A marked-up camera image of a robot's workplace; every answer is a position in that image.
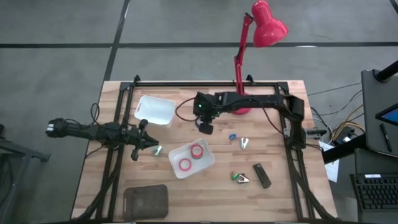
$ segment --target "keyboard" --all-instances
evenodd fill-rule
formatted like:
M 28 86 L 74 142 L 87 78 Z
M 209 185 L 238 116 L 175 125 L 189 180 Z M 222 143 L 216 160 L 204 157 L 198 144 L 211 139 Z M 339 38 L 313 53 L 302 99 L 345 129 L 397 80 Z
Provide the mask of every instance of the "keyboard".
M 351 174 L 362 212 L 398 211 L 398 174 Z

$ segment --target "lamp shade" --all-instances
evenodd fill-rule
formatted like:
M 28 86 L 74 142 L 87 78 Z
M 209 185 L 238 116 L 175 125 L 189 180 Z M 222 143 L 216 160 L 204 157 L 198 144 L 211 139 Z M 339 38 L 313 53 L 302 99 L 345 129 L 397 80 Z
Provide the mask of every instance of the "lamp shade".
M 289 32 L 283 22 L 273 18 L 268 2 L 260 0 L 254 3 L 251 12 L 257 25 L 253 36 L 255 47 L 267 47 L 275 44 Z

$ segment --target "gray concrete floor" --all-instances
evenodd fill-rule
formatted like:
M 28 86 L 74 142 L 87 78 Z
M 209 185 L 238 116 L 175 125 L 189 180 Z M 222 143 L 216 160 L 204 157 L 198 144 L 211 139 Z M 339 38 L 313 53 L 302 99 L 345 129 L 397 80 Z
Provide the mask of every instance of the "gray concrete floor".
M 121 43 L 238 42 L 253 0 L 131 0 Z M 270 0 L 289 27 L 284 42 L 398 40 L 398 14 L 388 0 Z M 112 43 L 123 0 L 0 1 L 0 44 Z M 69 218 L 87 141 L 50 139 L 50 119 L 90 122 L 111 49 L 0 49 L 0 123 L 5 137 L 51 153 L 29 167 L 13 223 Z M 235 48 L 119 49 L 111 80 L 232 80 Z M 384 68 L 398 47 L 250 48 L 243 72 L 257 80 L 304 80 L 314 93 L 360 82 L 360 71 Z M 320 113 L 339 110 L 360 85 L 310 96 Z M 338 125 L 362 104 L 356 99 L 330 123 Z M 342 161 L 341 166 L 352 166 Z M 338 214 L 355 220 L 350 185 L 332 184 Z

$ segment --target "computer monitor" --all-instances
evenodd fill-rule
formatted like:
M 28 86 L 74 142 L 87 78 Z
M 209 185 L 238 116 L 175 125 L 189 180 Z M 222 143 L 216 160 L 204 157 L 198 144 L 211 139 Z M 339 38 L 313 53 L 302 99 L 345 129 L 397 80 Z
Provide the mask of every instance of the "computer monitor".
M 376 119 L 398 126 L 398 103 L 376 114 Z

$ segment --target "remote control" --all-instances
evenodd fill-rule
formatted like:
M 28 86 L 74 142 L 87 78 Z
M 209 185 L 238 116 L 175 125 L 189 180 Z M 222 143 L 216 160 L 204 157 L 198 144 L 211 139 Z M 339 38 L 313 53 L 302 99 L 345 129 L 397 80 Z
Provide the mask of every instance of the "remote control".
M 261 182 L 262 188 L 267 189 L 271 186 L 271 181 L 269 180 L 264 168 L 262 168 L 261 164 L 253 165 L 254 170 L 256 171 L 257 176 Z

